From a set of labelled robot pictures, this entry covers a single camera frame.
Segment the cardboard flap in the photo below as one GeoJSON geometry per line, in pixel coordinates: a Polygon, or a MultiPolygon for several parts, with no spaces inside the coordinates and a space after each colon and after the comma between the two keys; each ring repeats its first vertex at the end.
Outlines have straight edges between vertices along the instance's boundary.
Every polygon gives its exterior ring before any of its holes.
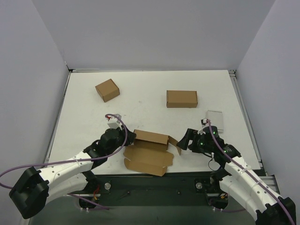
{"type": "Polygon", "coordinates": [[[124,159],[125,167],[129,170],[134,170],[141,173],[148,173],[156,176],[163,176],[167,171],[167,167],[155,166],[141,162],[130,161],[129,159],[124,159]]]}
{"type": "Polygon", "coordinates": [[[169,143],[177,148],[178,154],[181,155],[181,148],[177,146],[178,141],[169,136],[169,143]]]}
{"type": "Polygon", "coordinates": [[[170,152],[154,149],[144,149],[136,147],[134,145],[127,146],[123,154],[130,161],[160,167],[172,165],[174,157],[174,155],[170,152]]]}
{"type": "Polygon", "coordinates": [[[168,135],[162,135],[157,133],[152,133],[143,130],[135,130],[136,140],[144,140],[148,142],[160,143],[160,144],[168,144],[168,135]]]}

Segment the white wall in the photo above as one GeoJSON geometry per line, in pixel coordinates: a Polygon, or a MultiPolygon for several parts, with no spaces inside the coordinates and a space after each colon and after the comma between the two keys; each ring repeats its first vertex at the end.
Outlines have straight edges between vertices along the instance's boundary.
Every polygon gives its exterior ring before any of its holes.
{"type": "MultiPolygon", "coordinates": [[[[43,162],[68,70],[30,0],[0,0],[0,172],[43,162]]],[[[22,170],[1,178],[14,185],[22,170]]],[[[0,224],[21,214],[0,187],[0,224]]]]}
{"type": "Polygon", "coordinates": [[[237,70],[263,164],[300,217],[300,1],[276,0],[237,70]]]}
{"type": "Polygon", "coordinates": [[[234,69],[274,0],[33,0],[69,68],[234,69]]]}

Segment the white tabletop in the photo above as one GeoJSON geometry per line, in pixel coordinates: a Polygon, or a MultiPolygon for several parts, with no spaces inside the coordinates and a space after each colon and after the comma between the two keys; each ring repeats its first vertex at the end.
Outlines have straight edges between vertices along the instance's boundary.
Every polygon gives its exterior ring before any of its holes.
{"type": "MultiPolygon", "coordinates": [[[[108,129],[107,113],[121,114],[129,130],[140,129],[174,137],[178,141],[187,128],[199,129],[207,110],[223,112],[224,132],[252,169],[260,169],[240,105],[227,70],[72,73],[57,126],[49,162],[68,159],[108,129]],[[120,95],[106,103],[95,86],[112,78],[120,95]],[[166,90],[196,90],[198,106],[191,109],[167,108],[166,90]]],[[[124,166],[123,151],[95,168],[95,174],[137,173],[124,166]]],[[[210,171],[209,158],[190,150],[179,156],[175,147],[168,173],[210,171]]],[[[211,163],[213,169],[218,165],[211,163]]]]}

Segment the cardboard box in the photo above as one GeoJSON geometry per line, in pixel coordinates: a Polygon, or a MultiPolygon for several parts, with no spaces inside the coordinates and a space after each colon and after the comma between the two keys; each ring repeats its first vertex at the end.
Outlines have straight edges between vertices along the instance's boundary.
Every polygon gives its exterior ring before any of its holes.
{"type": "Polygon", "coordinates": [[[167,90],[167,108],[196,108],[197,105],[197,91],[167,90]]]}
{"type": "Polygon", "coordinates": [[[124,151],[125,167],[129,170],[163,176],[168,166],[173,164],[174,155],[167,152],[168,144],[176,146],[177,142],[168,135],[142,130],[135,130],[134,145],[127,146],[124,151]]]}
{"type": "Polygon", "coordinates": [[[109,79],[97,85],[95,88],[104,102],[112,100],[113,98],[120,95],[120,90],[112,79],[109,79]]]}

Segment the closed cardboard box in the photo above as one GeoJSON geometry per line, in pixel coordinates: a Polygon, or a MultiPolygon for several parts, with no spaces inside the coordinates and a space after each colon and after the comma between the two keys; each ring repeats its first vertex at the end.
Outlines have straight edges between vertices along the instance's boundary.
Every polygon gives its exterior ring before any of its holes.
{"type": "Polygon", "coordinates": [[[196,108],[197,105],[197,91],[167,90],[167,108],[196,108]]]}
{"type": "Polygon", "coordinates": [[[120,95],[120,90],[112,79],[109,79],[97,85],[95,88],[104,102],[112,100],[113,98],[120,95]]]}

